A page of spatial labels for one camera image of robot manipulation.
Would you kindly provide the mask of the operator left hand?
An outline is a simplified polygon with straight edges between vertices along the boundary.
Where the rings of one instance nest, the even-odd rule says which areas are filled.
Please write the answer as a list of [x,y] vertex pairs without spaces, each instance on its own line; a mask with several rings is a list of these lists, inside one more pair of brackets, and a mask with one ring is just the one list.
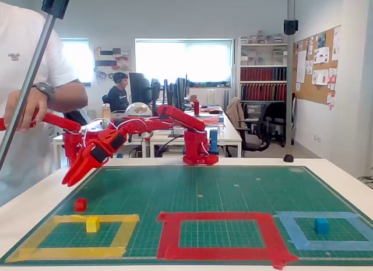
[[[20,97],[20,90],[12,91],[8,95],[3,116],[4,126],[7,128],[16,109],[17,101]],[[21,112],[17,131],[26,131],[30,128],[32,122],[42,121],[47,113],[47,96],[36,88],[32,88],[26,100],[26,106]]]

